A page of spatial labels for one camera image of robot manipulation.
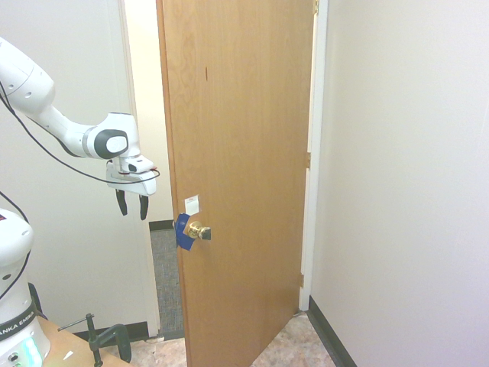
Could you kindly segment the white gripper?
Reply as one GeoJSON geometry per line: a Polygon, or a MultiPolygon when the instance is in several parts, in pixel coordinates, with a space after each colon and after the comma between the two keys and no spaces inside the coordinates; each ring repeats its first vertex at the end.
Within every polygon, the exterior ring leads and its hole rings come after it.
{"type": "Polygon", "coordinates": [[[112,161],[106,164],[106,180],[108,186],[116,189],[116,199],[118,207],[123,216],[128,215],[128,207],[125,200],[125,191],[136,193],[140,202],[140,218],[146,220],[149,207],[149,197],[143,195],[153,195],[156,193],[156,176],[153,171],[143,173],[121,174],[116,170],[112,161]]]}

